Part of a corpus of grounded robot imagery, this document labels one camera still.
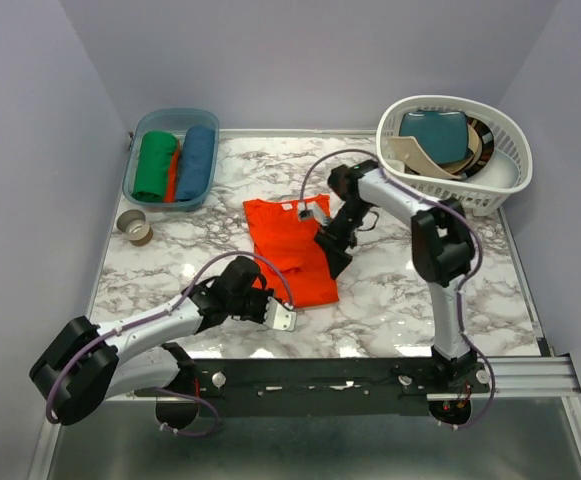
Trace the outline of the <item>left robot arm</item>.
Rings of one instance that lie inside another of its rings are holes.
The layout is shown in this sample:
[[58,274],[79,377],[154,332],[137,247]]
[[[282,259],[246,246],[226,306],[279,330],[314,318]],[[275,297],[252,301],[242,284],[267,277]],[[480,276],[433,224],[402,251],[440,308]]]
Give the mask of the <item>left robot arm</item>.
[[64,426],[83,420],[104,401],[123,364],[169,340],[196,335],[234,316],[264,324],[274,305],[293,307],[285,276],[279,278],[286,301],[268,286],[259,262],[280,272],[259,254],[228,252],[206,263],[180,294],[147,313],[100,324],[85,316],[70,320],[29,371],[45,399],[46,420]]

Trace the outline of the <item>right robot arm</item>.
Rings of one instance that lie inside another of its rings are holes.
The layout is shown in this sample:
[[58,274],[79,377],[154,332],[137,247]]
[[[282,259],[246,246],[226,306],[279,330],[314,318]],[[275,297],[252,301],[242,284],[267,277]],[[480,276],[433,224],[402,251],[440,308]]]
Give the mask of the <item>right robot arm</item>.
[[348,251],[357,245],[356,233],[371,208],[378,207],[410,227],[412,263],[429,287],[433,308],[430,379],[441,391],[455,390],[477,364],[476,350],[465,339],[465,305],[459,293],[476,253],[461,203],[437,202],[392,182],[373,160],[338,166],[331,170],[327,183],[343,201],[315,235],[331,278],[351,263]]

